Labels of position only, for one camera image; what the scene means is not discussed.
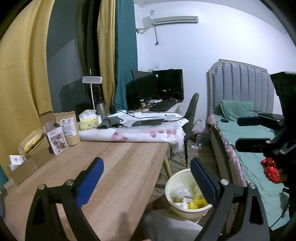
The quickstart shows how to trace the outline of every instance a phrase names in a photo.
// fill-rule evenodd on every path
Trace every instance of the yellow curtain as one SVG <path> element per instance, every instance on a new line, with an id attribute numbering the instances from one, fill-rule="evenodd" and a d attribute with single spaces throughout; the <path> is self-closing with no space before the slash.
<path id="1" fill-rule="evenodd" d="M 8 155 L 40 128 L 39 115 L 52 111 L 46 40 L 54 0 L 33 0 L 0 41 L 0 165 L 11 178 Z"/>
<path id="2" fill-rule="evenodd" d="M 98 19 L 100 75 L 106 110 L 115 92 L 115 0 L 101 0 Z"/>

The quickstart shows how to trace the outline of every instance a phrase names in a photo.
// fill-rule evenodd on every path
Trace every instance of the red cloth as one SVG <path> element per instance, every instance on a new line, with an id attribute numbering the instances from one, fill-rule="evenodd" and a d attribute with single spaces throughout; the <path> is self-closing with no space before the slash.
<path id="1" fill-rule="evenodd" d="M 264 167 L 264 174 L 273 183 L 279 183 L 279 173 L 276 169 L 276 163 L 270 157 L 266 157 L 261 161 L 261 165 Z"/>

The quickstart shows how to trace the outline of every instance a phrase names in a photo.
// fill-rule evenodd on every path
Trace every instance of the trash can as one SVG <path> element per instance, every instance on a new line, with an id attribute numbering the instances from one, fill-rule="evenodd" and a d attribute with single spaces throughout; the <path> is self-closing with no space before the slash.
<path id="1" fill-rule="evenodd" d="M 195 181 L 194 177 L 192 176 L 190 169 L 185 169 L 185 170 L 179 171 L 179 172 L 175 173 L 168 180 L 168 182 L 165 186 L 165 196 L 166 196 L 167 200 L 169 201 L 172 209 L 174 210 L 174 212 L 177 215 L 184 217 L 192 222 L 197 222 L 202 218 L 202 216 L 204 214 L 206 214 L 208 212 L 208 210 L 212 207 L 212 205 L 209 204 L 209 205 L 207 205 L 203 208 L 199 208 L 199 209 L 186 209 L 186 208 L 182 208 L 182 207 L 177 206 L 172 201 L 172 199 L 170 197 L 170 193 L 175 188 L 180 186 L 182 183 L 190 185 L 191 187 L 193 187 L 193 189 L 196 186 L 196 181 Z"/>

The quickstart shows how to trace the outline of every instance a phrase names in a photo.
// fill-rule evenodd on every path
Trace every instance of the pink blanket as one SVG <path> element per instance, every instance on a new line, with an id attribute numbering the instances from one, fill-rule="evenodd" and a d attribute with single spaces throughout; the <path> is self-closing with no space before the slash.
<path id="1" fill-rule="evenodd" d="M 241 164 L 239 163 L 239 158 L 237 157 L 232 145 L 230 145 L 228 143 L 228 141 L 223 138 L 223 135 L 218 127 L 218 123 L 217 123 L 215 116 L 213 114 L 211 114 L 208 117 L 207 123 L 212 125 L 218 131 L 218 133 L 224 143 L 225 150 L 226 150 L 227 155 L 229 157 L 229 166 L 230 166 L 230 172 L 231 172 L 233 184 L 246 187 L 247 180 L 244 176 L 244 173 L 242 172 L 242 167 L 241 167 Z"/>

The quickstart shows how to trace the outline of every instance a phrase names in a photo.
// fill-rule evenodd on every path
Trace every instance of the green pillow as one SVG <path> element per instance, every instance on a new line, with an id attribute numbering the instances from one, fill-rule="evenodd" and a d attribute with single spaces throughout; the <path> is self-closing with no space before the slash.
<path id="1" fill-rule="evenodd" d="M 230 121 L 237 121 L 239 117 L 249 117 L 255 114 L 253 102 L 222 100 L 220 106 L 225 118 Z"/>

